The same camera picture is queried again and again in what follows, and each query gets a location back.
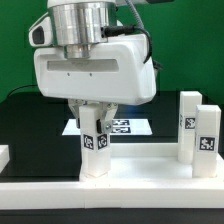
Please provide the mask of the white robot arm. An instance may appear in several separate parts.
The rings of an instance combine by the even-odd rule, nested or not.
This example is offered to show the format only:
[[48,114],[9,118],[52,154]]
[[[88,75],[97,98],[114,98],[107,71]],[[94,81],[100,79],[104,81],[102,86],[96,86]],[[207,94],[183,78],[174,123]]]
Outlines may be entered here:
[[29,30],[41,93],[67,99],[78,123],[83,105],[98,104],[100,133],[112,130],[120,104],[141,105],[156,93],[150,35],[120,24],[116,6],[116,0],[48,0],[48,12]]

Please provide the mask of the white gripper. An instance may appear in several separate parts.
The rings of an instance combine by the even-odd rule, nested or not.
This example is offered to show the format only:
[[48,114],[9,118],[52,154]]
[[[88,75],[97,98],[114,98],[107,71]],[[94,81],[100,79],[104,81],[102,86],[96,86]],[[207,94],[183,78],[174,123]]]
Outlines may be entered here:
[[66,59],[60,47],[39,48],[34,53],[38,87],[47,97],[69,99],[77,128],[80,100],[100,102],[97,132],[109,134],[118,104],[141,105],[156,94],[153,63],[146,54],[142,34],[111,37],[93,46],[88,59]]

